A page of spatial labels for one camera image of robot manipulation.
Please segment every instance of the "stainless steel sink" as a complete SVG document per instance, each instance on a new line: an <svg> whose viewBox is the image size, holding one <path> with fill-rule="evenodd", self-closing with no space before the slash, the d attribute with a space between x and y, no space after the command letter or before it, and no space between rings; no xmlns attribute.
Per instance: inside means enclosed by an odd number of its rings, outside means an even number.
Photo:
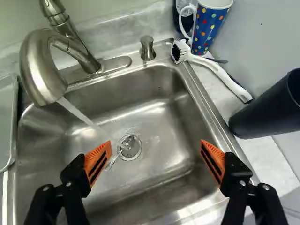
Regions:
<svg viewBox="0 0 300 225"><path fill-rule="evenodd" d="M226 201L199 157L200 139L248 164L192 68L172 63L170 43L154 47L155 60L145 63L131 53L126 70L74 83L65 95L115 139L135 135L142 143L136 159L118 158L83 200L91 224L178 224L217 212ZM84 76L78 67L62 72L67 80ZM106 140L58 104L29 105L19 120L17 160L8 172L9 224L23 224L35 190L58 185L60 171L77 154Z"/></svg>

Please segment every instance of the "polka dot mug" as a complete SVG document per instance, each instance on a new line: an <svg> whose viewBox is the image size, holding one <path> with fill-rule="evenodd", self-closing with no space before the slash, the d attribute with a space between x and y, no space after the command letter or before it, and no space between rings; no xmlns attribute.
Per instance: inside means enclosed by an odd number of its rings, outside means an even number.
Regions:
<svg viewBox="0 0 300 225"><path fill-rule="evenodd" d="M179 27L185 38L189 39L192 54L204 55L213 43L233 0L198 0L197 6L185 6L179 13ZM190 37L182 26L181 16L187 9L194 12L193 36Z"/></svg>

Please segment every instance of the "sink drain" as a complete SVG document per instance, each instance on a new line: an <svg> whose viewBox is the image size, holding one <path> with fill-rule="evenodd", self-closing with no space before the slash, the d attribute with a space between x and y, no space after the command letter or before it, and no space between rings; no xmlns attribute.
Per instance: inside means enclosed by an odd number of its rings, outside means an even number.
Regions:
<svg viewBox="0 0 300 225"><path fill-rule="evenodd" d="M136 135L126 135L120 139L120 142L129 148L122 151L121 159L131 161L139 157L142 152L142 141Z"/></svg>

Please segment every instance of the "blue mug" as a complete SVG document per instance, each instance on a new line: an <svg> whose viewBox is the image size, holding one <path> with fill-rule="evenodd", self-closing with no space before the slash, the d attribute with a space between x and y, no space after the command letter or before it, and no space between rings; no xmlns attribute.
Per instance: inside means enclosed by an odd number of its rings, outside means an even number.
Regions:
<svg viewBox="0 0 300 225"><path fill-rule="evenodd" d="M189 39L192 54L204 55L213 43L233 0L198 0L197 6L185 6L179 13L179 27L185 38ZM182 26L181 17L185 10L194 12L193 36L190 37Z"/></svg>

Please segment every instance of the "white dish brush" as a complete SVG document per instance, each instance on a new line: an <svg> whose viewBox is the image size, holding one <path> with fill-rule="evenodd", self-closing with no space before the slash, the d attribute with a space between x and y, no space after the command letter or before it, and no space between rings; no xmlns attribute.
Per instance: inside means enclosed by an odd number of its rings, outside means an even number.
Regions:
<svg viewBox="0 0 300 225"><path fill-rule="evenodd" d="M242 100L243 103L248 103L253 99L250 93L233 81L226 71L217 63L204 57L193 55L191 53L191 48L187 45L185 39L181 41L174 40L171 49L171 57L176 64L184 61L190 61L208 67L237 97L239 97L240 100Z"/></svg>

